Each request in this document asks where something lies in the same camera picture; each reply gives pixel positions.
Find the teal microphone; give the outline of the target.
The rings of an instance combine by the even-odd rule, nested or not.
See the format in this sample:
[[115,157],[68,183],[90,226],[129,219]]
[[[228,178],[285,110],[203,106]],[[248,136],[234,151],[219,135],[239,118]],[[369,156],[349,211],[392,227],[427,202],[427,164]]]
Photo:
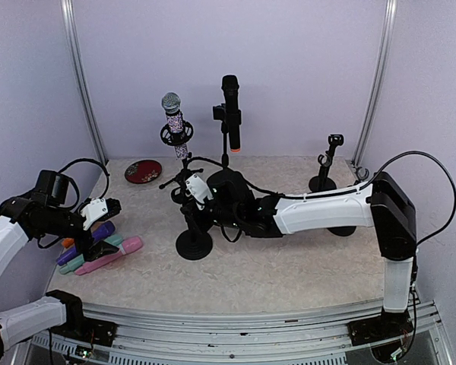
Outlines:
[[[123,241],[123,238],[119,234],[113,234],[112,236],[109,236],[103,240],[105,243],[109,243],[113,246],[118,246],[121,244]],[[85,263],[84,257],[82,255],[79,255],[75,257],[74,259],[70,260],[63,266],[59,267],[59,273],[61,275],[66,275],[69,272],[74,272],[78,268],[80,268],[83,264]]]

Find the purple microphone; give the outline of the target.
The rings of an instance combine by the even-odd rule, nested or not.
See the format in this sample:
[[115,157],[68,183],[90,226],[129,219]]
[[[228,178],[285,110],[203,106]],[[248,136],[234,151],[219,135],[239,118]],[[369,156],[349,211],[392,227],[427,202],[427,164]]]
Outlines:
[[[104,240],[108,238],[109,236],[113,235],[116,231],[115,225],[111,221],[106,221],[102,223],[100,226],[98,226],[97,229],[95,229],[94,232],[92,232],[92,237],[93,237],[93,244],[98,243],[101,240]],[[77,252],[75,245],[74,245],[74,240],[73,239],[67,239],[67,241],[71,241],[71,244],[66,248],[66,250],[57,258],[56,263],[59,266],[63,266],[70,262],[72,259],[75,259],[77,256],[79,256],[79,253]]]

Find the pink microphone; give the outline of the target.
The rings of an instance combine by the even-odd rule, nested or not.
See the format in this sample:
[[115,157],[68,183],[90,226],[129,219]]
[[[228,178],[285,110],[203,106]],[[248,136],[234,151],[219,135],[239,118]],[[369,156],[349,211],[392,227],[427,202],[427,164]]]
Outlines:
[[102,268],[110,262],[115,261],[116,259],[120,259],[123,256],[138,251],[140,248],[143,247],[143,245],[143,241],[139,236],[133,236],[131,238],[123,240],[122,243],[118,245],[119,251],[117,253],[112,255],[106,255],[95,261],[86,261],[80,268],[74,271],[74,274],[78,276],[89,274],[97,270],[98,268]]

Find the silver rhinestone microphone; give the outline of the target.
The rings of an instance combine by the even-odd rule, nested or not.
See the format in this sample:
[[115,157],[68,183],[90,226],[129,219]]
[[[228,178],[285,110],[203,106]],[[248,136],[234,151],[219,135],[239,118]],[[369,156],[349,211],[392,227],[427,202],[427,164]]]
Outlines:
[[166,125],[162,128],[161,137],[169,146],[174,147],[178,159],[188,157],[185,131],[185,121],[180,110],[180,97],[168,92],[161,100],[161,105],[166,114]]

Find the black tall microphone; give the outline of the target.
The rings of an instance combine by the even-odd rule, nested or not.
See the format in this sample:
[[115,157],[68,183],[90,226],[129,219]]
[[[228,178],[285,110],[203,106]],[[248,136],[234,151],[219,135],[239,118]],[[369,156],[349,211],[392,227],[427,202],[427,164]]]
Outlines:
[[239,83],[235,75],[225,75],[222,78],[222,91],[225,98],[225,123],[228,126],[230,150],[241,151],[241,112],[239,110]]

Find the orange microphone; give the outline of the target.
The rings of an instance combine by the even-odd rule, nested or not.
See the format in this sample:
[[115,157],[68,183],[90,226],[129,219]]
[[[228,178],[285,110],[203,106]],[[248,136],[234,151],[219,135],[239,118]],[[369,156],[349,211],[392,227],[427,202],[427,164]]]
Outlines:
[[65,238],[63,239],[62,241],[62,246],[65,248],[65,249],[68,249],[69,247],[73,246],[74,245],[74,239],[72,238]]

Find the black round-base stand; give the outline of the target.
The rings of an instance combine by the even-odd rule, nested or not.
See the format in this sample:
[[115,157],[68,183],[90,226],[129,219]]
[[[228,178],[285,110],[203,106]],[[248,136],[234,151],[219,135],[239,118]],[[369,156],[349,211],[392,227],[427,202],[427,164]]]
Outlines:
[[326,164],[328,166],[332,165],[335,151],[337,147],[340,147],[344,144],[344,136],[342,134],[330,134],[328,136],[328,149],[325,152]]

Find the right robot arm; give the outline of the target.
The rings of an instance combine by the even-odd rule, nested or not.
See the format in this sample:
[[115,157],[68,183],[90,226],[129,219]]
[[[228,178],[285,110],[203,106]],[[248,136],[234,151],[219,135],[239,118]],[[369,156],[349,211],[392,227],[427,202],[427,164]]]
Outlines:
[[415,206],[384,167],[368,181],[298,195],[259,188],[229,167],[221,167],[208,179],[192,170],[179,189],[184,194],[181,212],[188,228],[178,236],[176,250],[192,261],[211,252],[213,226],[263,239],[318,229],[374,228],[385,273],[382,311],[373,329],[383,338],[392,336],[408,318],[419,246],[446,230],[456,213],[453,202],[447,221],[419,239]]

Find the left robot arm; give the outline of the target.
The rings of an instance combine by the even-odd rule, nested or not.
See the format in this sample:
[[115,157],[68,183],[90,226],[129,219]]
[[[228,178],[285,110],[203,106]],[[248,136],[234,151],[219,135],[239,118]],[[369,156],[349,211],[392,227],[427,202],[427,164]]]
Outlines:
[[[67,206],[68,188],[75,186],[63,170],[41,170],[31,190],[0,204],[0,277],[27,243],[47,235],[56,240],[72,238],[77,252],[88,261],[118,252],[116,246],[96,242],[91,227],[118,215],[120,201],[101,195]],[[0,313],[0,356],[43,330],[63,327],[75,338],[83,338],[90,325],[79,297],[61,290],[48,292],[35,302]]]

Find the dark red floral plate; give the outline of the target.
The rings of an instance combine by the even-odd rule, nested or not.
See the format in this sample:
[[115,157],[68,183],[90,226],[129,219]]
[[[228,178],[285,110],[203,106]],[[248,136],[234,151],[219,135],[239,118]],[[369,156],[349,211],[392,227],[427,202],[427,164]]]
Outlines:
[[139,160],[125,170],[124,177],[132,184],[146,184],[157,179],[162,170],[162,165],[156,160]]

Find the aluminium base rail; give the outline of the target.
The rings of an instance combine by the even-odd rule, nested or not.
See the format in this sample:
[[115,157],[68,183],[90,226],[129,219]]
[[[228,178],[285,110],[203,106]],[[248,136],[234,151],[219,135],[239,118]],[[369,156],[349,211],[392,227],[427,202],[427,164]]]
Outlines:
[[15,364],[374,364],[384,341],[354,345],[348,325],[377,316],[380,300],[306,311],[184,314],[86,304],[114,322],[111,346],[47,332],[16,350]]

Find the right metal frame post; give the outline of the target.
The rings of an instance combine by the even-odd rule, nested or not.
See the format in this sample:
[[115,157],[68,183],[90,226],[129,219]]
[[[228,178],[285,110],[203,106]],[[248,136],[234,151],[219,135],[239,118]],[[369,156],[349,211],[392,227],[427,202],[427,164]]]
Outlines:
[[391,50],[391,41],[394,32],[394,24],[397,15],[397,0],[387,0],[385,3],[385,16],[382,26],[382,34],[378,49],[378,57],[375,72],[370,89],[369,100],[367,103],[363,126],[361,128],[358,142],[351,159],[354,167],[361,167],[366,147],[369,142],[375,114],[377,111],[379,97],[385,80],[385,72],[388,63],[388,57]]

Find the metal frame post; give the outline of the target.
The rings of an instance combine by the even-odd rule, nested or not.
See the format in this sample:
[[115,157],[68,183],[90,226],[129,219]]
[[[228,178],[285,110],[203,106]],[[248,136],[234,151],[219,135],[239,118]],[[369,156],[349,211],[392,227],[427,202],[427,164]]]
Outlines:
[[388,57],[391,50],[391,41],[394,32],[394,24],[397,15],[397,0],[387,0],[385,3],[385,16],[382,26],[382,34],[378,49],[378,57],[375,72],[370,89],[369,100],[367,103],[363,126],[361,128],[358,142],[351,159],[354,167],[361,167],[366,147],[369,142],[375,114],[377,111],[379,97],[385,80],[385,72],[388,63]]
[[72,0],[61,0],[60,5],[68,47],[71,54],[74,77],[78,86],[81,105],[84,110],[87,129],[93,143],[93,149],[95,150],[97,158],[102,163],[108,163],[106,148],[94,114],[93,104],[87,86],[87,78],[81,59],[81,47],[74,18],[74,2]]

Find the left metal frame post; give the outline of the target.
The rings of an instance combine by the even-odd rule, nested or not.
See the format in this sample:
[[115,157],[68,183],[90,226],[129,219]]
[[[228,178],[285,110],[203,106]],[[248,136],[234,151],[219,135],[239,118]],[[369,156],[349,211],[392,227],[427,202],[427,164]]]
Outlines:
[[95,150],[97,158],[102,163],[108,163],[106,148],[94,114],[93,104],[87,86],[87,78],[81,59],[81,47],[74,18],[74,2],[72,0],[61,0],[60,5],[68,47],[71,54],[74,77],[78,86],[81,105],[84,110],[87,129],[93,143],[93,149]]

